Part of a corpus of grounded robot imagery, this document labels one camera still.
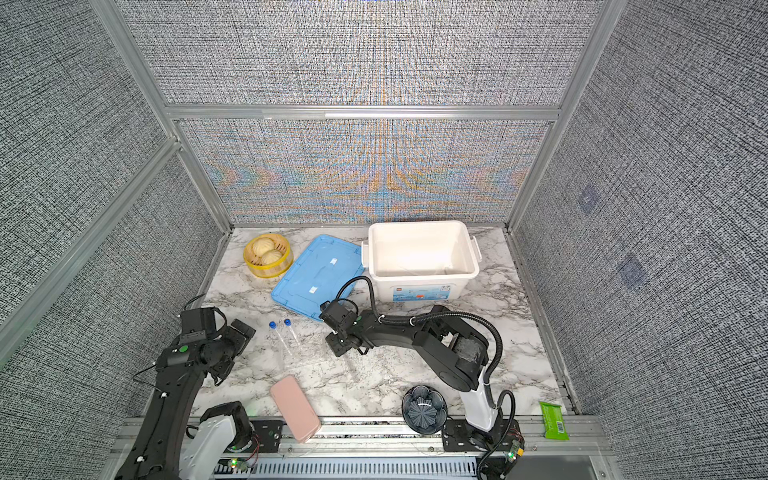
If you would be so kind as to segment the green wipes packet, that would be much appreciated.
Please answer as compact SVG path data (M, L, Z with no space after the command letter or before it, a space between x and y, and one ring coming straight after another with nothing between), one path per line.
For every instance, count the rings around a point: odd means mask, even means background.
M570 437L565 427L562 407L549 402L540 402L539 405L545 427L545 438L568 441Z

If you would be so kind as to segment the back steamed bun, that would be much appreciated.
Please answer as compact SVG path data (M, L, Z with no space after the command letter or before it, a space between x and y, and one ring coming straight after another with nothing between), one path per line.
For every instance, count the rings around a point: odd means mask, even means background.
M275 249L274 240L270 237L258 237L251 243L251 251L254 256L262 257L264 254Z

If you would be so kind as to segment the yellow bamboo steamer basket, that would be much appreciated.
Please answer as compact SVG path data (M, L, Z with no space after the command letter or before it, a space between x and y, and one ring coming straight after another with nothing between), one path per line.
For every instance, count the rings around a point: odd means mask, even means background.
M294 255L284 236L267 233L252 239L246 245L243 259L254 276L269 279L286 273L293 264Z

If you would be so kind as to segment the front steamed bun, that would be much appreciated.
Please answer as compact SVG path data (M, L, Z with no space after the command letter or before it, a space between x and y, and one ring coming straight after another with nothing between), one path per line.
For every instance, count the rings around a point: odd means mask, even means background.
M282 262L284 253L277 249L266 251L261 257L261 265L267 267L273 264L279 264Z

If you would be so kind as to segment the white plastic storage box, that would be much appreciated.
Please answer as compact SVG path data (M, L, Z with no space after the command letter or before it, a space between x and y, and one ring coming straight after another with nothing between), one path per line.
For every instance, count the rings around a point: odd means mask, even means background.
M456 220L376 223L361 263L383 302L457 299L480 272L477 239Z

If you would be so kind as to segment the black flower-shaped dish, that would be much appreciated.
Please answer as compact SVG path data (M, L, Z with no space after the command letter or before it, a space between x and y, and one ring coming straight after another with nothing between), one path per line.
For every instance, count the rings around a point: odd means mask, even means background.
M405 423L420 435L440 432L448 418L442 394L426 385L417 385L406 392L401 404Z

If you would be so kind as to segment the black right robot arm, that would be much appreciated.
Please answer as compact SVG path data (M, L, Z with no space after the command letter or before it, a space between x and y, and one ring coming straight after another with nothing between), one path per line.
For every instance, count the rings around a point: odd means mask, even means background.
M323 303L320 319L332 330L326 343L335 356L350 351L365 355L383 347L413 350L444 384L459 393L471 427L489 433L495 426L498 407L490 377L503 356L503 341L491 322L444 306L411 317L374 309L358 311L347 299Z

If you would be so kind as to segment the steamed bun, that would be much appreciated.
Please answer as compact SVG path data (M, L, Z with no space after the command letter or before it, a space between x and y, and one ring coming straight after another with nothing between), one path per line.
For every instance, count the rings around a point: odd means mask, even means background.
M274 240L270 237L258 237L251 243L251 251L254 256L262 257L264 254L275 249Z
M267 267L273 264L279 264L282 262L284 253L277 249L266 251L261 257L261 265Z

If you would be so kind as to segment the clear plastic test tube rack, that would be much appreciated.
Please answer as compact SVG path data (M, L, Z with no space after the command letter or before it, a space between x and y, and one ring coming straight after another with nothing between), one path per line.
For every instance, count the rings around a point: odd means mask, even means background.
M279 324L275 328L268 327L267 333L288 363L310 365L318 362L316 342L311 331L296 325Z

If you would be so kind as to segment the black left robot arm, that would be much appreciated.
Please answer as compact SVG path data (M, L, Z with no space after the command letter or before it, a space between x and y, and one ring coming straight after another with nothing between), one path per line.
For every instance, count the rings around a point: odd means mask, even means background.
M249 445L251 422L242 403L234 401L208 409L182 449L205 378L225 380L255 333L238 319L218 328L214 308L181 314L181 333L154 364L152 399L117 479L207 479L225 450Z

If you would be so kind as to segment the blue plastic box lid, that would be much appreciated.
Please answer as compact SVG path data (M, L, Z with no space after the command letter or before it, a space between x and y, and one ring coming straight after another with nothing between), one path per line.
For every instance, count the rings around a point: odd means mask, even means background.
M271 293L277 304L321 322L321 305L363 273L359 245L320 235L301 253Z

